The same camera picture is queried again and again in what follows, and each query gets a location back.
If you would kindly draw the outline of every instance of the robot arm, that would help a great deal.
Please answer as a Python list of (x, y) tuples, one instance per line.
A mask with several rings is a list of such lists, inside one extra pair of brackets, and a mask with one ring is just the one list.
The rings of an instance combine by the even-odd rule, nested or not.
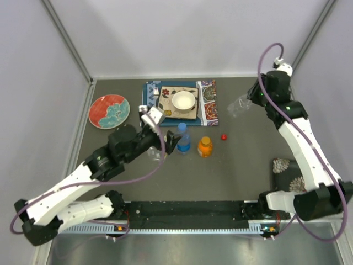
[(303, 194), (283, 191), (263, 193), (259, 198), (261, 211), (266, 214), (277, 210), (295, 213), (304, 221), (340, 213), (342, 206), (337, 189), (313, 152), (313, 148), (315, 147), (319, 152), (338, 181), (347, 203), (353, 195), (353, 184), (352, 182), (343, 182), (333, 170), (315, 139), (303, 105), (291, 99), (289, 87), (293, 72), (292, 67), (284, 63), (283, 59), (276, 58), (274, 68), (276, 70), (261, 74), (265, 89), (276, 105), (309, 137), (312, 145), (309, 145), (296, 128), (269, 104), (257, 81), (249, 90), (248, 99), (265, 108), (268, 118), (274, 122), (279, 133), (288, 143), (301, 169), (307, 190)]
[[(118, 128), (108, 136), (107, 145), (95, 150), (67, 178), (44, 193), (54, 191), (53, 195), (29, 207), (20, 215), (24, 234), (34, 246), (52, 240), (59, 232), (72, 225), (112, 214), (122, 214), (124, 200), (115, 191), (89, 202), (73, 204), (72, 202), (89, 190), (100, 186), (100, 182), (109, 181), (122, 173), (124, 163), (130, 163), (151, 146), (161, 149), (156, 128), (149, 117), (142, 114), (147, 111), (156, 125), (165, 118), (165, 115), (155, 107), (148, 109), (146, 106), (140, 106), (140, 119), (145, 125), (139, 133), (131, 125)], [(171, 131), (167, 132), (164, 138), (166, 154), (173, 152), (180, 138), (174, 136)], [(83, 182), (92, 185), (81, 185)], [(19, 212), (27, 203), (37, 198), (17, 201), (16, 211)]]

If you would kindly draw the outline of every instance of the small red object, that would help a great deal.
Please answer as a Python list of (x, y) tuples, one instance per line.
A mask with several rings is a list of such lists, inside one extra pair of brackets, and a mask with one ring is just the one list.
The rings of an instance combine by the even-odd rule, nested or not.
[(222, 134), (222, 135), (221, 135), (221, 139), (222, 139), (223, 141), (226, 141), (227, 138), (228, 138), (228, 136), (227, 136), (226, 134)]

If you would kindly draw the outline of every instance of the round plate with teal pattern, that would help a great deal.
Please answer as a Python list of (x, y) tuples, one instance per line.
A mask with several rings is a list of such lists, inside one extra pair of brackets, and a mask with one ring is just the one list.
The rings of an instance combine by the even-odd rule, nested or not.
[(89, 109), (89, 121), (100, 129), (112, 129), (122, 124), (130, 113), (130, 105), (120, 95), (106, 95), (97, 99)]

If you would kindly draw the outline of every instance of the blue bottle cap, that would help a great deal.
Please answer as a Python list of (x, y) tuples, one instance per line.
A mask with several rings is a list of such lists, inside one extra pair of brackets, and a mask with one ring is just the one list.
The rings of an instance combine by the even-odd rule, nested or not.
[(178, 130), (179, 131), (186, 131), (186, 124), (185, 123), (179, 123)]

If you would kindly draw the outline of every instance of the black floral cloth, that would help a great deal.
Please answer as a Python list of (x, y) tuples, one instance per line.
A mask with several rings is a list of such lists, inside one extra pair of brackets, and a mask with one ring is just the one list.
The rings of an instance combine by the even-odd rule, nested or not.
[(273, 185), (284, 192), (306, 192), (305, 181), (295, 160), (275, 158), (273, 164)]

